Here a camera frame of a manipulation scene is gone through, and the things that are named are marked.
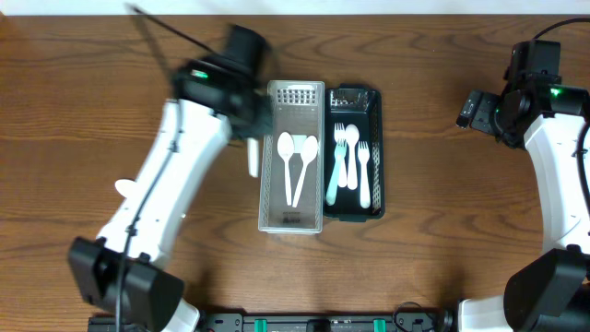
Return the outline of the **white plastic spoon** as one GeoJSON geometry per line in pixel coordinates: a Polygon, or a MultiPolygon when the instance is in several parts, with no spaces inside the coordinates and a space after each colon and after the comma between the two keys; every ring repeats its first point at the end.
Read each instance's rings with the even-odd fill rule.
{"type": "Polygon", "coordinates": [[[291,134],[288,132],[281,133],[277,141],[277,153],[284,162],[285,196],[288,206],[292,205],[289,161],[294,154],[294,149],[294,141],[291,134]]]}
{"type": "Polygon", "coordinates": [[[346,127],[346,141],[348,143],[348,174],[347,187],[350,190],[356,190],[358,187],[357,165],[356,165],[356,145],[360,138],[360,132],[357,126],[349,124],[346,127]]]}
{"type": "Polygon", "coordinates": [[[246,140],[247,144],[247,159],[248,159],[248,172],[253,178],[259,176],[259,141],[256,138],[249,137],[246,140]]]}
{"type": "Polygon", "coordinates": [[[301,191],[305,181],[305,175],[308,165],[315,159],[318,152],[318,140],[315,136],[307,136],[301,148],[302,169],[295,190],[292,206],[296,208],[299,205],[301,191]]]}

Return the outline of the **clear plastic mesh basket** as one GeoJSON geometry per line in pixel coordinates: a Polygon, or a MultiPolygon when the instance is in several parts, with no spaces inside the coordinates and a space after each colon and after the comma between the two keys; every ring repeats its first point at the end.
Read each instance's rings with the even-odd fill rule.
{"type": "Polygon", "coordinates": [[[267,85],[273,113],[272,132],[264,137],[258,229],[268,233],[316,234],[323,228],[325,83],[273,80],[267,85]],[[277,153],[281,133],[294,141],[289,161],[292,202],[302,169],[301,148],[307,136],[318,140],[318,152],[308,165],[297,207],[285,196],[284,162],[277,153]]]}

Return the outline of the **white plastic fork long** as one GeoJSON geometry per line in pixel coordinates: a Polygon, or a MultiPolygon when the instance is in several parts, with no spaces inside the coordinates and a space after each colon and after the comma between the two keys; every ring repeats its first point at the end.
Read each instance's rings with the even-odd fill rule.
{"type": "MultiPolygon", "coordinates": [[[[336,143],[346,142],[346,129],[342,123],[335,123],[335,141],[336,143]]],[[[340,170],[338,175],[338,182],[337,185],[339,187],[346,187],[347,186],[347,170],[346,170],[346,163],[345,159],[342,159],[340,162],[340,170]]]]}

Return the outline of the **pale green plastic fork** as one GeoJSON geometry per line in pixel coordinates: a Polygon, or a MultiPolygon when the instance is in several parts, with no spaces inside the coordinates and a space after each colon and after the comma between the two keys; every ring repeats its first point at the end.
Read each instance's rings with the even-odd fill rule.
{"type": "Polygon", "coordinates": [[[335,146],[335,164],[325,193],[325,203],[328,206],[333,206],[336,203],[337,184],[339,180],[339,173],[342,161],[346,156],[346,141],[340,139],[335,146]]]}

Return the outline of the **black plastic mesh basket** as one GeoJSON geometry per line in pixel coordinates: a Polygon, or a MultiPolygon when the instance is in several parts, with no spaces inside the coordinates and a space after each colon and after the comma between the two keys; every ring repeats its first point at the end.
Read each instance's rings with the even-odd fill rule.
{"type": "Polygon", "coordinates": [[[365,85],[342,84],[325,92],[324,184],[329,185],[336,158],[336,125],[355,125],[360,140],[368,143],[367,162],[370,204],[360,205],[360,189],[338,187],[335,204],[324,204],[324,215],[341,221],[379,219],[385,212],[384,140],[382,95],[365,85]]]}

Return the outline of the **white plastic fork short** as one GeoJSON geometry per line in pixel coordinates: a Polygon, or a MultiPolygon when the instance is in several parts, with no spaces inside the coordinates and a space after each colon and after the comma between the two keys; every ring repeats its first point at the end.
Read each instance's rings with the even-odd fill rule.
{"type": "Polygon", "coordinates": [[[368,161],[370,158],[369,146],[366,141],[361,141],[358,146],[358,157],[360,161],[360,206],[368,208],[371,204],[368,161]]]}

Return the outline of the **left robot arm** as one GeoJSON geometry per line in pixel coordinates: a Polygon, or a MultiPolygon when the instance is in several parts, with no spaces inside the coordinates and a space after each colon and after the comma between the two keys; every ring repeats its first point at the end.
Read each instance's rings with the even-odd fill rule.
{"type": "Polygon", "coordinates": [[[112,314],[107,331],[193,331],[200,312],[166,272],[188,208],[208,169],[232,140],[272,130],[258,73],[269,46],[233,25],[221,53],[171,75],[156,139],[131,191],[95,239],[77,237],[67,261],[82,299],[112,314]]]}

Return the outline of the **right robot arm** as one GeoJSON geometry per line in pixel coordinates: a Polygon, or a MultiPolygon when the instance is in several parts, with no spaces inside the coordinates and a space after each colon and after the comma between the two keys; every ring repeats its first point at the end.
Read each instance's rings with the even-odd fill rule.
{"type": "Polygon", "coordinates": [[[539,258],[501,295],[463,300],[460,331],[586,331],[589,328],[589,93],[562,85],[561,46],[513,46],[499,95],[474,89],[456,124],[528,153],[537,179],[539,258]]]}

